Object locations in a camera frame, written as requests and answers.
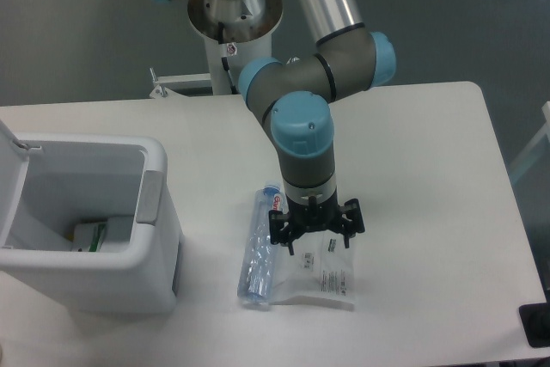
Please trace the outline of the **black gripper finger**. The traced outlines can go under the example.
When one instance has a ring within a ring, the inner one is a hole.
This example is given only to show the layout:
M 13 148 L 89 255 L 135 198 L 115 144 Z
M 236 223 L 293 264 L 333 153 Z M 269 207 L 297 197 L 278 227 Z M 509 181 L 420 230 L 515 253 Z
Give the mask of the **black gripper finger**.
M 287 247 L 289 254 L 294 255 L 293 242 L 301 237 L 297 226 L 291 222 L 290 214 L 270 210 L 268 213 L 270 243 Z
M 344 247 L 350 247 L 350 241 L 357 234 L 365 232 L 364 219 L 358 199 L 350 199 L 343 205 L 336 204 L 330 230 L 343 236 Z

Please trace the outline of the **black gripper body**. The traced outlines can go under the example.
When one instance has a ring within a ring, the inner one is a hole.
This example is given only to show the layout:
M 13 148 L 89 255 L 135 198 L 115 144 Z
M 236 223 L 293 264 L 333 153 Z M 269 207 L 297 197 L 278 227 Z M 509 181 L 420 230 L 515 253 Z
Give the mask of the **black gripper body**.
M 309 200 L 305 205 L 287 198 L 288 226 L 291 234 L 306 234 L 321 231 L 340 230 L 340 209 L 338 195 L 334 192 L 328 199 L 318 202 Z

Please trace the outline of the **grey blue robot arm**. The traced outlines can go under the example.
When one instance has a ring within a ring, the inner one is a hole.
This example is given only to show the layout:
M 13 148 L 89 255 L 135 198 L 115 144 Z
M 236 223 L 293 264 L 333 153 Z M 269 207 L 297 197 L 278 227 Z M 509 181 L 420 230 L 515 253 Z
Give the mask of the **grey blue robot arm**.
M 392 44 L 366 29 L 355 0 L 300 2 L 316 51 L 289 63 L 272 56 L 282 0 L 187 4 L 213 93 L 240 95 L 277 151 L 288 210 L 271 212 L 269 228 L 272 243 L 286 247 L 307 233 L 330 230 L 349 240 L 364 231 L 358 201 L 338 201 L 329 106 L 388 82 L 396 70 Z

